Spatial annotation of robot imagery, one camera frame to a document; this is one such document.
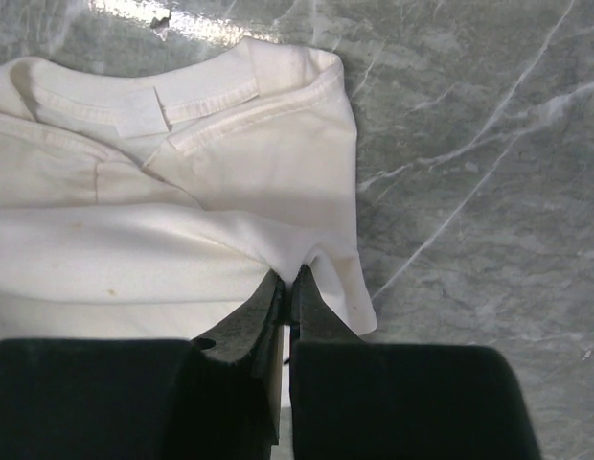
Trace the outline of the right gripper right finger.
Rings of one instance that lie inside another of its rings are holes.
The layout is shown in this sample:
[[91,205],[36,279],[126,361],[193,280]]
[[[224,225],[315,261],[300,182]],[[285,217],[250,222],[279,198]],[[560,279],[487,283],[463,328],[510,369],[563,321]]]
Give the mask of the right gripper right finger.
[[290,302],[298,459],[538,459],[522,392],[490,347],[370,343],[303,266]]

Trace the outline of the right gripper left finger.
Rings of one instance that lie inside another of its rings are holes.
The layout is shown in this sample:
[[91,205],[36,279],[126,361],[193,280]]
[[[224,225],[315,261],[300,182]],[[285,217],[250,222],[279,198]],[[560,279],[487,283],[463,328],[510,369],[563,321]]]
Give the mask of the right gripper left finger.
[[266,459],[284,285],[191,340],[0,341],[0,459]]

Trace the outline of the cream white t shirt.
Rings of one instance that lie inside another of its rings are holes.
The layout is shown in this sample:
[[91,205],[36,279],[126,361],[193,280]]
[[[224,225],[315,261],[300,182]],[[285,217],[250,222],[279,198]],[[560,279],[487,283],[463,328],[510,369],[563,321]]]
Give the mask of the cream white t shirt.
[[247,37],[141,78],[0,65],[0,340],[192,339],[303,265],[372,332],[356,138],[319,49]]

